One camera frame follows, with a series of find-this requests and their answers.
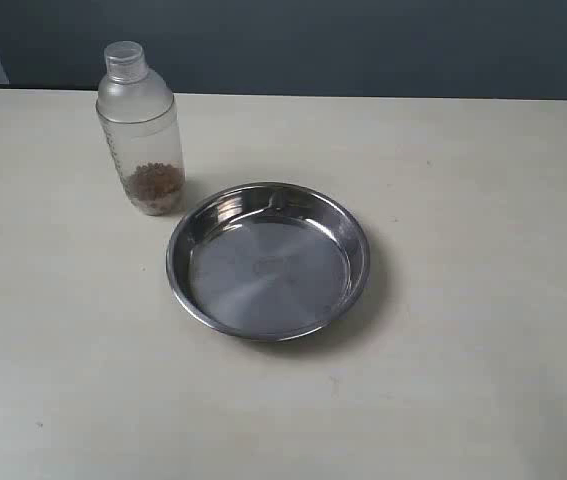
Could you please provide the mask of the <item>clear plastic shaker bottle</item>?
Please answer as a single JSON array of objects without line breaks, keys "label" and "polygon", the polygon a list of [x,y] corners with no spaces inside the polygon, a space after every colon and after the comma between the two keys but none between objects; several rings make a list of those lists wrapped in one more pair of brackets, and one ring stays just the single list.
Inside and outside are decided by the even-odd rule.
[{"label": "clear plastic shaker bottle", "polygon": [[123,189],[124,180],[147,163],[174,165],[185,180],[175,96],[147,64],[143,47],[114,42],[104,60],[96,112]]}]

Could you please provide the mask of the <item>round stainless steel plate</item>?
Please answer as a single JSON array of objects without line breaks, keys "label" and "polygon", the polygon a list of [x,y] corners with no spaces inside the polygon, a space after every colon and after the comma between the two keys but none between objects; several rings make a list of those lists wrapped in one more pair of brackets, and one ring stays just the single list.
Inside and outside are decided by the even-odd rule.
[{"label": "round stainless steel plate", "polygon": [[358,300],[371,264],[367,236],[313,189],[256,182],[189,210],[166,249],[180,305],[222,334],[283,342],[326,328]]}]

